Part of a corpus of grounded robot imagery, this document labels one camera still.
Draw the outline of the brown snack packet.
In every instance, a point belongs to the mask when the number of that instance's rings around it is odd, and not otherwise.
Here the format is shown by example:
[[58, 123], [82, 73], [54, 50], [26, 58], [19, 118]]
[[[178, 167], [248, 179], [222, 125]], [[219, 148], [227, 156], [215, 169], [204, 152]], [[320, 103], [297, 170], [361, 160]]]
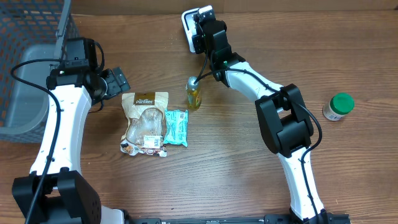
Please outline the brown snack packet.
[[168, 102], [167, 92], [124, 93], [122, 108], [127, 118], [127, 130], [121, 138], [121, 146], [160, 149]]

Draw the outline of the clear bottle with silver cap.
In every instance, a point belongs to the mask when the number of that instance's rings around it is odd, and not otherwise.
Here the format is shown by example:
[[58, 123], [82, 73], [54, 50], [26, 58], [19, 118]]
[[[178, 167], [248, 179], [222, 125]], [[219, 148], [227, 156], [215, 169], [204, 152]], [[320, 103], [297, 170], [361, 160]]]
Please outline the clear bottle with silver cap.
[[197, 77], [190, 77], [186, 84], [187, 102], [191, 110], [199, 109], [201, 105], [201, 84]]

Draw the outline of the teal tissue pack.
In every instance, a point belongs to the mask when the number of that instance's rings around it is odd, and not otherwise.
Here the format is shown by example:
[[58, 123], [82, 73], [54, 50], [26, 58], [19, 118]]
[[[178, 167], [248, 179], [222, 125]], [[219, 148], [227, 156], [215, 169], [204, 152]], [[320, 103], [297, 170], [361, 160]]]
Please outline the teal tissue pack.
[[188, 110], [165, 110], [165, 118], [167, 131], [164, 143], [187, 147]]

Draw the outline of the green lid jar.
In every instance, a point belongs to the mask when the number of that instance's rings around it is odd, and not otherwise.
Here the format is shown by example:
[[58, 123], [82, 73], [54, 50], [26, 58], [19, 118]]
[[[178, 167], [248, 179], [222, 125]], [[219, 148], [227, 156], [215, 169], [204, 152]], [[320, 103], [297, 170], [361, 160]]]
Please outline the green lid jar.
[[353, 97], [347, 93], [338, 93], [323, 106], [322, 112], [326, 119], [338, 121], [353, 109]]

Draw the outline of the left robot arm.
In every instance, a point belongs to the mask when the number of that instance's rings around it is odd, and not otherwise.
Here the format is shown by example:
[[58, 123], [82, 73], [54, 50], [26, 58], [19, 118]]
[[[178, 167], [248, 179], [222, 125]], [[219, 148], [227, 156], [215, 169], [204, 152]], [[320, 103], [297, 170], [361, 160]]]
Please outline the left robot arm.
[[81, 174], [83, 130], [91, 107], [130, 86], [119, 67], [105, 69], [93, 39], [67, 40], [67, 56], [56, 59], [39, 89], [49, 96], [43, 140], [27, 177], [14, 179], [12, 195], [26, 223], [129, 223], [126, 211], [101, 204]]

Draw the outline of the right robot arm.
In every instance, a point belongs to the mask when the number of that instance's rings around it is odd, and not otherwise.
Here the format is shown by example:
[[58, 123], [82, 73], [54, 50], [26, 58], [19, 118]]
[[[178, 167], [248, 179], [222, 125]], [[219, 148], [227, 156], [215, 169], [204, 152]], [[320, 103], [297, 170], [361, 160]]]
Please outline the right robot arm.
[[310, 163], [310, 152], [318, 146], [311, 137], [320, 124], [306, 108], [298, 87], [269, 81], [233, 52], [227, 26], [216, 19], [211, 6], [185, 11], [182, 22], [190, 51], [206, 54], [209, 74], [255, 104], [262, 139], [284, 169], [291, 199], [290, 222], [327, 223]]

